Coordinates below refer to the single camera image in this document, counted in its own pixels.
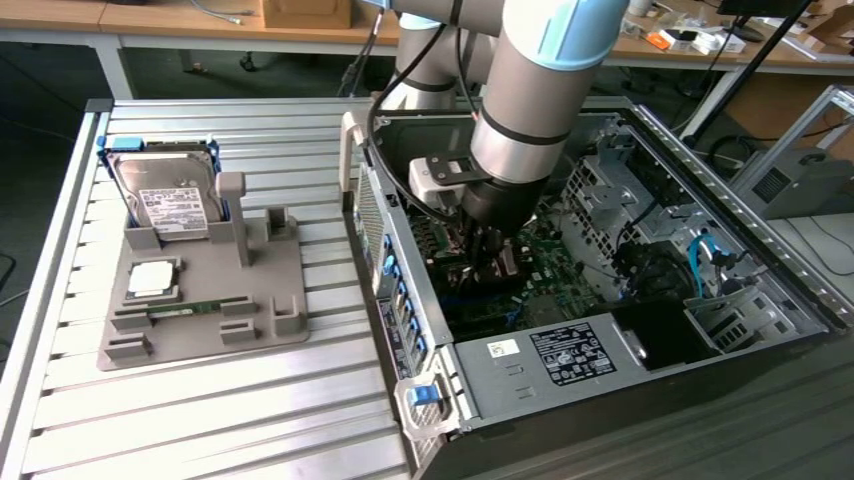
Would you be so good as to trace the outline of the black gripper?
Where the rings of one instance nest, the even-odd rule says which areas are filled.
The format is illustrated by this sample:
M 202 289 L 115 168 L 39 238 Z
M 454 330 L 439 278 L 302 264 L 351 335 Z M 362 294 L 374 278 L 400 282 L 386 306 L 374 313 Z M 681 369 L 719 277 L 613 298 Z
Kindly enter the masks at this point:
M 545 190 L 545 180 L 510 183 L 498 179 L 470 183 L 461 204 L 461 234 L 467 250 L 489 236 L 514 238 L 530 221 Z

